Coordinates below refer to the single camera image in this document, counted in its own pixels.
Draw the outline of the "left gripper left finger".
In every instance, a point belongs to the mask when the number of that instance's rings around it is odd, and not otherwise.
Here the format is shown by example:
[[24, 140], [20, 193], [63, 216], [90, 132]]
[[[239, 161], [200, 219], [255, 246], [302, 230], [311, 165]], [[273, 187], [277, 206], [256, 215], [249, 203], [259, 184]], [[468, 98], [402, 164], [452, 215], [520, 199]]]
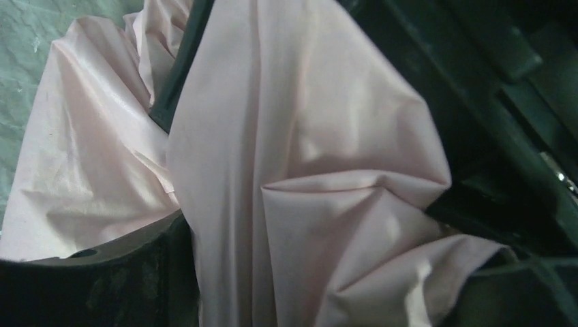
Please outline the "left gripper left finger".
[[2, 326], [197, 326], [198, 304], [180, 211], [67, 258], [1, 261]]

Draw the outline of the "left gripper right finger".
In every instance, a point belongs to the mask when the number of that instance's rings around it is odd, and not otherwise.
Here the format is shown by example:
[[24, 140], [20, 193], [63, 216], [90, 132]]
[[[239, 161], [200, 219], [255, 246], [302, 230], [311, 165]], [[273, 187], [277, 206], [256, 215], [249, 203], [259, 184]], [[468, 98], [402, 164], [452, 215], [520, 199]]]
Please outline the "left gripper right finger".
[[480, 268], [441, 326], [576, 326], [577, 256], [532, 256]]

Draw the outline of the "pink folding umbrella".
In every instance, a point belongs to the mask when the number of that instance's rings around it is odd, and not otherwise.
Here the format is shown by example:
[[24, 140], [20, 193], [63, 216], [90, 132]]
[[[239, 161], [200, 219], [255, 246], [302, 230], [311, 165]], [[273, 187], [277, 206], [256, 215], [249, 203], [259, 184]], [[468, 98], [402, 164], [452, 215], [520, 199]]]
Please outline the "pink folding umbrella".
[[336, 1], [216, 1], [171, 130], [149, 117], [191, 1], [50, 47], [1, 257], [65, 257], [182, 210], [203, 326], [431, 326], [500, 243], [425, 214], [427, 104]]

